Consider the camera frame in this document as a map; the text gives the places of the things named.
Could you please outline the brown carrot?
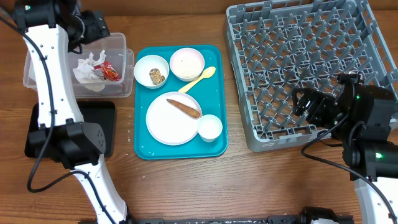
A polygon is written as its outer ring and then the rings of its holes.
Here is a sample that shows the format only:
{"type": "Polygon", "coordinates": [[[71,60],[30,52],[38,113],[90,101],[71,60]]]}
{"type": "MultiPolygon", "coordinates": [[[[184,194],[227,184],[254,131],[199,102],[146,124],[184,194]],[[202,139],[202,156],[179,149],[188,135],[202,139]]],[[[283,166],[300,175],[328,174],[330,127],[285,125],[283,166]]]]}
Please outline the brown carrot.
{"type": "Polygon", "coordinates": [[[191,118],[195,118],[198,119],[200,118],[201,114],[199,111],[197,111],[196,109],[189,107],[181,102],[172,100],[172,99],[167,99],[167,101],[173,105],[174,107],[178,108],[180,111],[184,112],[185,114],[187,114],[189,117],[191,118]]]}

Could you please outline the pink bowl with rice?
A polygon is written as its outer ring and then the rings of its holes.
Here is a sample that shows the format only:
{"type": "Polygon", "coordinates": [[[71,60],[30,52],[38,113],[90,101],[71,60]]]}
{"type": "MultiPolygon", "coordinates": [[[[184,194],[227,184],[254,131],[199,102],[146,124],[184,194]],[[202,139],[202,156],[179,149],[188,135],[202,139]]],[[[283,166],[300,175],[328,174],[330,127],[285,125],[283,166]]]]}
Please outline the pink bowl with rice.
{"type": "Polygon", "coordinates": [[[205,59],[198,50],[184,47],[172,54],[169,65],[178,79],[190,82],[201,75],[205,67],[205,59]]]}

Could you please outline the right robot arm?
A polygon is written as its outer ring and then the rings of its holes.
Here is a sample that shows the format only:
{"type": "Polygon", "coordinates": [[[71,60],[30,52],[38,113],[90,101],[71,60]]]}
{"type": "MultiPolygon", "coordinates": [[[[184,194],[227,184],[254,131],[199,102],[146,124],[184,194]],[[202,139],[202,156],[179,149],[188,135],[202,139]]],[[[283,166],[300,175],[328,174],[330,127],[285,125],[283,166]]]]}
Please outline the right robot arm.
{"type": "Polygon", "coordinates": [[[292,99],[294,114],[307,112],[310,124],[324,128],[302,155],[349,172],[364,223],[397,223],[397,145],[387,140],[396,105],[392,92],[352,83],[338,97],[296,88],[292,99]],[[306,152],[328,134],[343,148],[343,165],[306,152]]]}

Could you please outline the white paper cup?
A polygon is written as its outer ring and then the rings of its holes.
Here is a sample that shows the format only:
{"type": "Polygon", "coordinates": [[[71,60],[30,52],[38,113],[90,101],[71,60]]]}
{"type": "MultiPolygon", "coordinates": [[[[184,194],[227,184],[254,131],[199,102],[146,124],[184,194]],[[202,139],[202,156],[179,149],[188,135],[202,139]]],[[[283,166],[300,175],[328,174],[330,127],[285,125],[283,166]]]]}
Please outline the white paper cup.
{"type": "Polygon", "coordinates": [[[222,130],[223,124],[215,115],[207,114],[198,120],[198,134],[205,142],[213,142],[222,130]]]}

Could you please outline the red snack wrapper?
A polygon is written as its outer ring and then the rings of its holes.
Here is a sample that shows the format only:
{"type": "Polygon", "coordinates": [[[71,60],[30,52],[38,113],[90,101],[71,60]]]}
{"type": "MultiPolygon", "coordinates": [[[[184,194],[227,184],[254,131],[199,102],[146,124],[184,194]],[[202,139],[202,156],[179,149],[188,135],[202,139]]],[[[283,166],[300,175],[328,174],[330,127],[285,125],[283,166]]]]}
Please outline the red snack wrapper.
{"type": "Polygon", "coordinates": [[[103,80],[116,82],[121,79],[119,73],[114,69],[114,67],[108,61],[105,61],[102,64],[94,66],[94,73],[96,76],[102,78],[103,80]]]}

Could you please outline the white bowl with walnut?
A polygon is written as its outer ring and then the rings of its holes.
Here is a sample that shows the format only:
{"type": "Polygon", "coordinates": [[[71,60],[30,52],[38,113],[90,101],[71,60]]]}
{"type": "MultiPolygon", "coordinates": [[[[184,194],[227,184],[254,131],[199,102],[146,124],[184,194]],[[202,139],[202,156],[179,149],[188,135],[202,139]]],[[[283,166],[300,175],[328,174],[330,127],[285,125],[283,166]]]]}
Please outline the white bowl with walnut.
{"type": "Polygon", "coordinates": [[[147,55],[136,63],[134,67],[134,77],[142,86],[149,89],[156,89],[165,84],[169,76],[169,71],[169,64],[163,57],[158,55],[147,55]],[[155,70],[155,72],[159,71],[159,74],[164,77],[164,80],[155,84],[150,77],[150,72],[152,70],[155,70]]]}

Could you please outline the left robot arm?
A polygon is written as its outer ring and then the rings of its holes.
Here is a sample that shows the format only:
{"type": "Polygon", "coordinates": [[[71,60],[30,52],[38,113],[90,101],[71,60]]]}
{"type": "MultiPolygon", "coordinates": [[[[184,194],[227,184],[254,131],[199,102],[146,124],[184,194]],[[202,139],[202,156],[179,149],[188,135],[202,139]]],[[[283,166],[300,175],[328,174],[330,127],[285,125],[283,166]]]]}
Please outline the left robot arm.
{"type": "Polygon", "coordinates": [[[34,66],[39,114],[29,142],[37,158],[61,163],[78,179],[98,223],[132,223],[105,164],[103,128],[84,120],[68,64],[70,52],[109,35],[102,13],[81,11],[76,1],[16,1],[12,19],[34,66]]]}

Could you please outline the white napkin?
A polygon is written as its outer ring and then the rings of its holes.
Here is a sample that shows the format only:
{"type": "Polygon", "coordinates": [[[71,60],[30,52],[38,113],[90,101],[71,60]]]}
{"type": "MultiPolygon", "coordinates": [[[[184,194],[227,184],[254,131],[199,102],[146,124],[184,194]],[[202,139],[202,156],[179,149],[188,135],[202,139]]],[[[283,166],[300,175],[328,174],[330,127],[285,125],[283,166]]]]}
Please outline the white napkin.
{"type": "Polygon", "coordinates": [[[94,54],[90,52],[90,55],[86,59],[79,59],[77,68],[73,69],[73,73],[75,78],[79,83],[85,84],[89,83],[89,85],[85,85],[85,88],[92,90],[94,92],[100,92],[105,88],[105,85],[102,85],[103,82],[102,75],[98,76],[95,72],[95,66],[101,65],[105,62],[106,54],[105,50],[102,50],[99,59],[93,59],[94,54]]]}

